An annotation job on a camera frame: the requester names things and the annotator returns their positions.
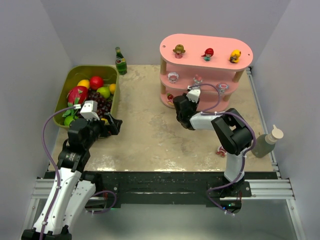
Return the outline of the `strawberry cake toy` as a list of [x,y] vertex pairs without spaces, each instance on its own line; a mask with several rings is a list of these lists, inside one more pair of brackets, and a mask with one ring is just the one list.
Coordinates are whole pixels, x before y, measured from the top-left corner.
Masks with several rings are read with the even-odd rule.
[[168,105],[174,106],[174,104],[173,104],[173,98],[174,98],[174,96],[173,96],[171,93],[168,93],[168,94],[167,94],[167,104],[168,104]]

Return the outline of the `small pink figure toy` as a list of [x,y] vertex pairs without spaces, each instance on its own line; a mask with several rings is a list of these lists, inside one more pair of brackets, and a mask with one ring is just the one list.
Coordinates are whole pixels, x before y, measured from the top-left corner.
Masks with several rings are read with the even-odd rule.
[[199,85],[203,82],[203,79],[201,76],[199,76],[198,74],[196,74],[193,78],[194,84],[195,85]]

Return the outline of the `pink round toy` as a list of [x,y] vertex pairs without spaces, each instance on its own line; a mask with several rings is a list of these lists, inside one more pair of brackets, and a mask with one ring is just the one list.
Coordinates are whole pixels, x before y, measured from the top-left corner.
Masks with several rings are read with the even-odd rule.
[[170,72],[167,75],[167,79],[169,83],[175,84],[179,79],[179,74],[177,72]]

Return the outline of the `pink planet toy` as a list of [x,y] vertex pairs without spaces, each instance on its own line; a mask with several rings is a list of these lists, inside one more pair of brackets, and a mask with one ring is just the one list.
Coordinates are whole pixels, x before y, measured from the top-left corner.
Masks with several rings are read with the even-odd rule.
[[221,94],[224,94],[229,89],[229,85],[226,83],[218,83],[216,87]]

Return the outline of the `brown-haired doll toy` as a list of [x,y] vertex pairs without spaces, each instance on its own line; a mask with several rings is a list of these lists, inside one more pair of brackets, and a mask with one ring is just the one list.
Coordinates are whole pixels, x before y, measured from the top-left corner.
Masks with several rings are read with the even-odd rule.
[[174,52],[174,57],[177,59],[181,59],[186,52],[182,44],[177,44],[172,51]]

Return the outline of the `red-haired doll toy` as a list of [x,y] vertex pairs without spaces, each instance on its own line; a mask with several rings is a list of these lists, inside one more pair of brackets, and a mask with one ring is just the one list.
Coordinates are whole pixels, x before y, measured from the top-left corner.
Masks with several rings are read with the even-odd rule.
[[201,57],[206,61],[209,62],[212,58],[212,56],[214,55],[214,50],[212,48],[207,48],[203,55],[201,55]]

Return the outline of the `yellow-haired doll toy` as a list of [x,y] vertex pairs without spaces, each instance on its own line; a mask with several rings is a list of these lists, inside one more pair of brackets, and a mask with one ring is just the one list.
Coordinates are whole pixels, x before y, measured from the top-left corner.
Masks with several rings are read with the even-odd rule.
[[230,54],[229,61],[233,64],[238,63],[241,54],[242,52],[239,49],[233,50],[232,53]]

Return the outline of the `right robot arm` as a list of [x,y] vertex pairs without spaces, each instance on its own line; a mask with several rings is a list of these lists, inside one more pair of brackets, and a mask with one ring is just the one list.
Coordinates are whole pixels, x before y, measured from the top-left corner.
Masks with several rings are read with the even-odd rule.
[[229,181],[224,187],[239,182],[244,177],[246,154],[256,144],[253,129],[239,112],[230,108],[224,112],[197,111],[197,104],[186,94],[173,98],[177,121],[185,128],[215,131],[221,146],[227,152],[224,177]]

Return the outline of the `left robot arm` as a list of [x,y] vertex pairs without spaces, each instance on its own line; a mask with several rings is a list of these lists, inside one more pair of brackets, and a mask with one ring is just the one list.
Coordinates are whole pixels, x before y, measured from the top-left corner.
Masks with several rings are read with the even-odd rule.
[[55,168],[55,178],[44,208],[31,229],[23,231],[23,240],[70,240],[85,205],[93,196],[104,193],[99,173],[84,168],[90,148],[100,137],[118,135],[122,120],[106,113],[105,120],[79,118],[67,131]]

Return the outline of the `pink three-tier shelf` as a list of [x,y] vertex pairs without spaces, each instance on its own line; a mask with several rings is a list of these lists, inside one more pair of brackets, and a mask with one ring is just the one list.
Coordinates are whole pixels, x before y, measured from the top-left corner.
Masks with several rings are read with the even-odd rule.
[[[176,45],[184,46],[185,53],[182,58],[175,58],[173,49]],[[214,55],[210,61],[205,61],[201,55],[205,50],[212,48]],[[232,51],[240,50],[241,56],[238,63],[229,61]],[[174,97],[187,92],[188,86],[195,85],[194,76],[202,77],[200,85],[200,102],[198,110],[221,112],[228,108],[231,95],[237,90],[240,78],[246,68],[253,61],[252,49],[243,41],[235,38],[193,35],[176,33],[167,36],[159,46],[160,64],[160,98],[162,103],[172,108],[167,103],[167,94]],[[169,83],[168,73],[176,72],[179,79],[175,84]],[[229,89],[220,93],[217,84],[225,83]]]

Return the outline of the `purple grapes bunch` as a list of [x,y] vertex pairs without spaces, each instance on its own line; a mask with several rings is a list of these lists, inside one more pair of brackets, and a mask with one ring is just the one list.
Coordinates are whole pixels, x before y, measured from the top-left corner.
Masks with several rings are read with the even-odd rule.
[[87,100],[92,100],[97,102],[97,115],[100,119],[104,118],[105,113],[111,111],[113,103],[113,95],[111,94],[108,98],[105,98],[103,95],[96,91],[90,91],[88,93]]

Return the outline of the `green apple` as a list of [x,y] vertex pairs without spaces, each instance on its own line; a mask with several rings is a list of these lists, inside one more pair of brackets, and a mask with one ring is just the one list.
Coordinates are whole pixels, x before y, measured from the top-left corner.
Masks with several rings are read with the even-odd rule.
[[111,95],[110,89],[108,86],[102,86],[96,90],[97,93],[100,93],[105,99],[109,98]]

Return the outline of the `orange fruit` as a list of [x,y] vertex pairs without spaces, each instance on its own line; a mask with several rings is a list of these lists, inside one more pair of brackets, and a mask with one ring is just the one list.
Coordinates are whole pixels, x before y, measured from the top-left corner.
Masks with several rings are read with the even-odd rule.
[[113,83],[113,84],[110,84],[108,87],[109,87],[110,94],[114,95],[116,88],[117,88],[117,85],[115,83]]

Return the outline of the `pink dragon fruit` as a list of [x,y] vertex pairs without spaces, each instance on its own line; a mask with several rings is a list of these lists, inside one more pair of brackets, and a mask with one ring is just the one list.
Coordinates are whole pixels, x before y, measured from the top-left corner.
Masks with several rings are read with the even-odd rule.
[[67,94],[67,106],[83,104],[88,97],[88,89],[85,86],[75,86]]

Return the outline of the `yellow lemon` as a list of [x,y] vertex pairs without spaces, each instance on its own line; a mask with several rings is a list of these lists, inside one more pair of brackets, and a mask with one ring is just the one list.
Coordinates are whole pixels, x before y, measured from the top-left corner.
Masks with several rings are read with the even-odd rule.
[[77,84],[78,87],[86,87],[87,89],[90,88],[90,81],[88,79],[83,79],[78,82]]

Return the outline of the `olive green fruit bin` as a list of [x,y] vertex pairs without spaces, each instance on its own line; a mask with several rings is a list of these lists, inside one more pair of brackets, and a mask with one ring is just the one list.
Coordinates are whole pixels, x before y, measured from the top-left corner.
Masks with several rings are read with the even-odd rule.
[[55,112],[68,107],[67,95],[73,87],[77,86],[79,81],[89,80],[93,76],[102,77],[105,86],[116,84],[110,108],[110,114],[114,118],[117,118],[118,106],[120,101],[120,75],[117,69],[111,65],[78,65],[72,68],[65,78],[60,96],[56,104]]

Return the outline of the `red white cake toy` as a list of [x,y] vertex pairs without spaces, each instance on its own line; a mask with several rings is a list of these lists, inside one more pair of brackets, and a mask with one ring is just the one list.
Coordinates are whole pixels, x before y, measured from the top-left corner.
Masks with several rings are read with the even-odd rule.
[[223,148],[223,146],[219,146],[215,152],[216,155],[224,158],[227,155],[227,151]]

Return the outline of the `green glass bottle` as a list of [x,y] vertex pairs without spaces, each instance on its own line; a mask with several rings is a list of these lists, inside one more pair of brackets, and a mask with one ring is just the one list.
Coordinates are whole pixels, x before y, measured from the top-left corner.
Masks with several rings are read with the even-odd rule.
[[120,47],[115,48],[116,57],[115,57],[115,66],[120,75],[125,75],[127,73],[127,62],[121,53]]

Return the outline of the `green soap dispenser bottle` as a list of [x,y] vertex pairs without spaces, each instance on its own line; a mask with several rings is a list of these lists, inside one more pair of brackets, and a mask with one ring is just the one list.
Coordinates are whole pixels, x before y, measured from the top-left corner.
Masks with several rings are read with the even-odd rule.
[[256,139],[256,144],[251,150],[252,154],[257,158],[263,158],[274,150],[277,141],[283,137],[283,131],[273,125],[273,129],[270,133],[260,135]]

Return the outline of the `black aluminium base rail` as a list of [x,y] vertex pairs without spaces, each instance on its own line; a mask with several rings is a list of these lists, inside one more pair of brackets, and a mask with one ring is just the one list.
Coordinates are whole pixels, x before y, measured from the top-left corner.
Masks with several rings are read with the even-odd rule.
[[291,182],[276,172],[246,172],[244,179],[224,189],[222,172],[85,171],[84,180],[97,181],[102,196],[89,200],[88,206],[115,207],[123,204],[206,205],[237,213],[245,200],[293,200]]

